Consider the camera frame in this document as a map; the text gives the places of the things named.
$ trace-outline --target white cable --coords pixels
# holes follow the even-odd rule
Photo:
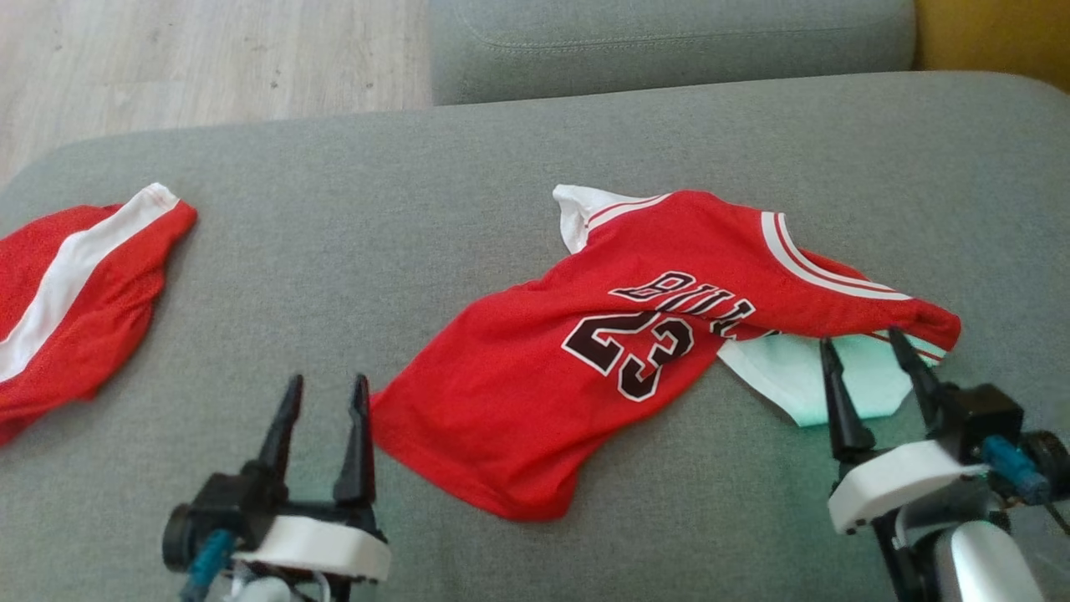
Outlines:
[[[331,602],[331,583],[327,582],[326,575],[312,571],[312,576],[316,577],[316,583],[320,584],[320,602]]]
[[[255,575],[253,570],[242,561],[234,562],[234,571],[230,576],[230,596],[224,596],[223,602],[234,602],[238,597],[241,596],[242,589],[249,583]]]

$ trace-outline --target gray upholstery fabric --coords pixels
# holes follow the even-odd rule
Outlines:
[[[91,404],[0,449],[0,599],[170,600],[170,508],[253,454],[307,377],[296,497],[330,495],[356,371],[395,376],[465,305],[566,254],[553,184],[683,187],[788,212],[796,242],[963,319],[942,370],[1070,436],[1070,98],[984,74],[857,75],[148,133],[67,146],[0,196],[0,235],[158,180],[200,210],[148,338]],[[878,441],[921,435],[911,403]],[[585,466],[562,521],[513,524],[379,458],[380,600],[892,599],[837,537],[823,429],[723,367]],[[1036,513],[1017,515],[1035,516]],[[1025,521],[1070,600],[1065,538]]]
[[[911,0],[431,0],[435,104],[910,67]]]

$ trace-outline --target clothing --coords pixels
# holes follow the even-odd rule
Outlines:
[[[160,184],[74,206],[0,240],[0,445],[90,400],[134,353],[164,262],[197,212]]]
[[[563,515],[583,461],[719,353],[813,423],[825,420],[815,344],[817,388],[791,382],[807,372],[800,338],[850,337],[837,343],[847,374],[887,356],[890,372],[869,374],[863,416],[890,414],[910,387],[881,331],[903,329],[933,364],[958,340],[947,311],[798,249],[781,214],[697,190],[557,186],[554,197],[572,254],[476,300],[372,400],[386,452],[501,516]]]

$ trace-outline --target sofa seam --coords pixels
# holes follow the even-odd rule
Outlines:
[[[846,27],[827,27],[827,28],[812,28],[812,29],[770,29],[765,31],[728,31],[720,33],[676,33],[676,34],[649,34],[649,35],[638,35],[638,36],[625,36],[625,37],[601,37],[595,40],[569,40],[565,42],[552,42],[552,43],[504,43],[501,41],[490,40],[489,37],[482,34],[469,20],[468,16],[462,10],[462,4],[465,4],[468,0],[458,0],[454,4],[453,13],[457,19],[463,24],[464,28],[469,30],[472,37],[477,42],[492,48],[500,52],[568,52],[577,51],[582,49],[596,49],[596,48],[625,48],[629,46],[656,46],[656,45],[685,45],[693,44],[697,42],[703,42],[708,40],[717,38],[747,38],[747,37],[759,37],[765,35],[804,35],[809,33],[827,33],[835,31],[847,31],[847,30],[863,30],[872,29],[876,26],[886,24],[897,18],[901,18],[904,10],[911,6],[911,0],[904,0],[900,3],[899,10],[893,14],[886,17],[868,21],[863,24],[858,24],[854,26]]]

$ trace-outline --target white stripe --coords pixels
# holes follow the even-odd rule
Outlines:
[[[655,204],[664,200],[669,195],[663,194],[661,196],[656,196],[644,202],[637,202],[635,204],[622,204],[621,206],[614,206],[601,215],[598,215],[587,223],[587,231],[597,228],[598,226],[613,219],[614,217],[620,217],[625,213],[631,213],[632,211],[639,211],[640,209],[646,209],[647,206],[654,206]]]
[[[807,256],[802,254],[802,251],[799,250],[797,246],[795,246],[794,242],[792,242],[792,236],[791,234],[788,233],[788,223],[784,221],[783,213],[777,213],[777,222],[780,225],[780,233],[784,236],[784,243],[786,245],[788,252],[791,252],[792,257],[794,257],[795,260],[798,261],[799,264],[801,264],[804,267],[809,267],[811,271],[816,272],[819,276],[824,276],[828,279],[842,281],[844,283],[857,283],[861,284],[862,287],[868,285],[870,288],[883,288],[884,290],[891,290],[892,292],[895,292],[895,290],[890,285],[885,285],[883,283],[877,283],[875,281],[870,281],[868,279],[858,279],[858,278],[853,278],[851,276],[840,275],[836,272],[830,272],[822,267],[821,265],[817,265],[813,261],[807,259]]]
[[[592,215],[614,204],[649,200],[566,184],[553,187],[553,198],[561,205],[561,237],[572,253],[583,250],[587,245],[587,231],[591,227],[588,221]]]
[[[888,331],[887,330],[878,330],[878,331],[876,331],[875,335],[884,337],[885,339],[888,338]],[[947,355],[947,352],[945,352],[944,350],[941,350],[939,348],[937,348],[936,345],[933,345],[932,343],[926,341],[924,339],[918,339],[917,337],[914,337],[913,335],[906,335],[905,333],[903,335],[906,336],[906,340],[911,343],[911,346],[914,348],[914,350],[917,351],[917,352],[923,352],[926,354],[931,354],[931,355],[936,356],[937,358],[941,358],[941,359],[944,359],[944,356]]]
[[[164,185],[150,184],[108,218],[63,241],[22,318],[0,341],[0,383],[26,370],[66,317],[96,265],[178,202]]]
[[[896,292],[893,290],[871,290],[868,288],[859,288],[856,285],[850,285],[843,283],[842,281],[836,281],[832,279],[824,278],[816,274],[813,274],[802,267],[791,252],[784,248],[784,245],[780,242],[780,236],[777,235],[777,215],[769,211],[762,212],[762,233],[765,235],[765,244],[769,247],[769,251],[773,256],[777,258],[778,261],[788,267],[790,272],[796,276],[805,279],[810,283],[817,284],[822,288],[827,288],[829,290],[835,290],[837,292],[842,292],[844,294],[850,294],[852,296],[861,296],[863,298],[883,298],[886,300],[906,300],[911,298],[906,294],[901,292]],[[788,230],[784,230],[784,240],[791,244],[791,238],[788,236]]]

